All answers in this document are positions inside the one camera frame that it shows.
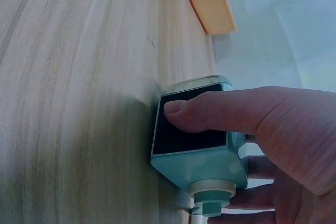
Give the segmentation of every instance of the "teal cap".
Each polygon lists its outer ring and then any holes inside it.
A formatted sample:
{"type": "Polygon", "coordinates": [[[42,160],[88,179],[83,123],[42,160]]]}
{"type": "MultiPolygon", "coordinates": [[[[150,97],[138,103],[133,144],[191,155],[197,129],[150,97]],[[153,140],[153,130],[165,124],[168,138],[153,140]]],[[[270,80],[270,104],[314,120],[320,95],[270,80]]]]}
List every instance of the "teal cap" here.
{"type": "Polygon", "coordinates": [[[205,217],[216,217],[222,208],[230,205],[231,194],[226,191],[203,191],[195,194],[195,206],[202,209],[205,217]]]}

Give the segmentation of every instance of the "hand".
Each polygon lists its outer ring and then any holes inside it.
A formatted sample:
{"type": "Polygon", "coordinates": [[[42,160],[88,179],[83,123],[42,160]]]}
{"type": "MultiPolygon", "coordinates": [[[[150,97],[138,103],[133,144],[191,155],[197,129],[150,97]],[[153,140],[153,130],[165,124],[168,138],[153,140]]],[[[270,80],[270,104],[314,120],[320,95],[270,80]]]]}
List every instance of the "hand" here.
{"type": "Polygon", "coordinates": [[[281,87],[207,92],[165,105],[187,132],[254,135],[266,156],[249,157],[249,177],[274,183],[237,192],[231,208],[272,210],[208,223],[336,223],[336,93],[281,87]]]}

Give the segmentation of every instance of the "finger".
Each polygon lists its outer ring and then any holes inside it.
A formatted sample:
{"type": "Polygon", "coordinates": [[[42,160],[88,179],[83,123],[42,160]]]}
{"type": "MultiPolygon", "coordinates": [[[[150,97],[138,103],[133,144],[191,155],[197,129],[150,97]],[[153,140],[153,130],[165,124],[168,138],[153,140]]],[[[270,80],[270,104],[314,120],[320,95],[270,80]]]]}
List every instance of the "finger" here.
{"type": "Polygon", "coordinates": [[[240,214],[240,215],[222,214],[220,217],[214,217],[208,219],[208,224],[246,224],[246,223],[276,224],[275,212],[266,211],[266,212],[258,212],[256,214],[240,214]]]}
{"type": "Polygon", "coordinates": [[[237,191],[230,200],[229,209],[270,210],[274,209],[272,184],[237,191]]]}
{"type": "Polygon", "coordinates": [[[170,123],[186,132],[213,129],[254,135],[265,116],[284,100],[282,89],[206,92],[189,101],[168,102],[164,112],[170,123]]]}
{"type": "Polygon", "coordinates": [[[261,179],[274,179],[278,167],[266,156],[248,156],[248,177],[261,179]]]}

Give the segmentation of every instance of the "black screen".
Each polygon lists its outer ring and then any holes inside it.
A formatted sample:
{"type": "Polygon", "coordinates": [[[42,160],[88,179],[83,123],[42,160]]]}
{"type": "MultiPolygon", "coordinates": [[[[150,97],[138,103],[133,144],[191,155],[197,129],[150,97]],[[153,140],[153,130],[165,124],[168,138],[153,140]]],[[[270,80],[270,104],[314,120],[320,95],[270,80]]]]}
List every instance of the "black screen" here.
{"type": "Polygon", "coordinates": [[[225,132],[208,130],[201,133],[186,133],[170,124],[163,113],[163,107],[169,101],[190,100],[206,91],[222,90],[222,85],[218,83],[161,97],[153,154],[186,152],[226,145],[225,132]]]}

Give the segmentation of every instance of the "fingernail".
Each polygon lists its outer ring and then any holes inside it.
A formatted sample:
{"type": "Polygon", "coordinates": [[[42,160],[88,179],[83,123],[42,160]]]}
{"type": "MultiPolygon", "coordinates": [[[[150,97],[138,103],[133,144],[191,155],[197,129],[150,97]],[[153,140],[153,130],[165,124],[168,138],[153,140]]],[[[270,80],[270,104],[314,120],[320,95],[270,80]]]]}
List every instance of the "fingernail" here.
{"type": "Polygon", "coordinates": [[[185,104],[186,104],[186,101],[167,102],[164,105],[164,112],[167,113],[167,114],[175,114],[178,111],[182,110],[182,108],[185,104]]]}

